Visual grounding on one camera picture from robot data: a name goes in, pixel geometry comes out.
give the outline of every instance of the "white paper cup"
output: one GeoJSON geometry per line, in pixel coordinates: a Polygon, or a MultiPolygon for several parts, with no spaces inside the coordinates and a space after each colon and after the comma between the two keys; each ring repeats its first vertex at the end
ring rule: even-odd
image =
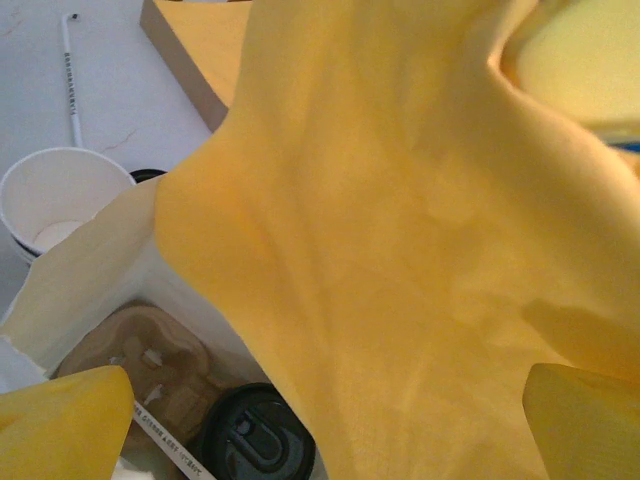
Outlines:
{"type": "Polygon", "coordinates": [[[82,148],[23,158],[0,182],[0,220],[31,263],[135,185],[120,165],[82,148]]]}

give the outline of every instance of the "crack on surface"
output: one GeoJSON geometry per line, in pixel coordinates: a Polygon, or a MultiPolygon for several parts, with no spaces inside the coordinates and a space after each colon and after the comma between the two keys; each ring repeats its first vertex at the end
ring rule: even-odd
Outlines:
{"type": "Polygon", "coordinates": [[[124,140],[116,143],[115,145],[109,145],[108,147],[103,148],[102,150],[100,150],[100,153],[104,153],[104,152],[108,152],[109,150],[115,150],[116,148],[118,148],[120,145],[123,145],[125,143],[127,143],[129,141],[129,139],[131,137],[133,137],[136,132],[140,130],[139,128],[136,128],[133,132],[129,133],[129,135],[127,135],[124,140]]]}
{"type": "Polygon", "coordinates": [[[18,22],[9,30],[7,30],[6,32],[0,33],[0,37],[8,37],[9,35],[11,35],[16,28],[22,25],[22,22],[24,22],[24,20],[18,20],[18,22]]]}

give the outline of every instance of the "yellow cloth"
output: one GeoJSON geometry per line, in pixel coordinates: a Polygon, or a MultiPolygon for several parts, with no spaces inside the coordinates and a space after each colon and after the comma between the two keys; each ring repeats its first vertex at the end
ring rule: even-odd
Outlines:
{"type": "Polygon", "coordinates": [[[256,0],[156,238],[332,480],[540,479],[536,362],[640,379],[640,189],[500,72],[534,0],[256,0]]]}

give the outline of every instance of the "white surface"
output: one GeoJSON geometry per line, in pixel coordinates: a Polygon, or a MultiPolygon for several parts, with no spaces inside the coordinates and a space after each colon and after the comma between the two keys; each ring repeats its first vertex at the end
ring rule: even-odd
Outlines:
{"type": "MultiPolygon", "coordinates": [[[[0,1],[0,175],[37,150],[70,146],[60,18],[69,24],[86,148],[127,170],[171,169],[210,135],[139,27],[142,0],[0,1]]],[[[0,314],[27,273],[0,227],[0,314]]]]}

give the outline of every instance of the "plastic lid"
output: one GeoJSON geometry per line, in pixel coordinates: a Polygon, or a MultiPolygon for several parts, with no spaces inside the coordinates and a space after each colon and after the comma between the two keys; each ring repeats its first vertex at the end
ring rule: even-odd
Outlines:
{"type": "Polygon", "coordinates": [[[159,177],[160,175],[164,175],[164,170],[158,170],[155,168],[143,168],[142,170],[136,170],[135,172],[131,172],[131,176],[136,181],[136,183],[142,183],[147,180],[151,180],[152,178],[159,177]]]}
{"type": "Polygon", "coordinates": [[[272,385],[251,384],[213,406],[192,450],[217,480],[307,480],[316,446],[272,385]]]}

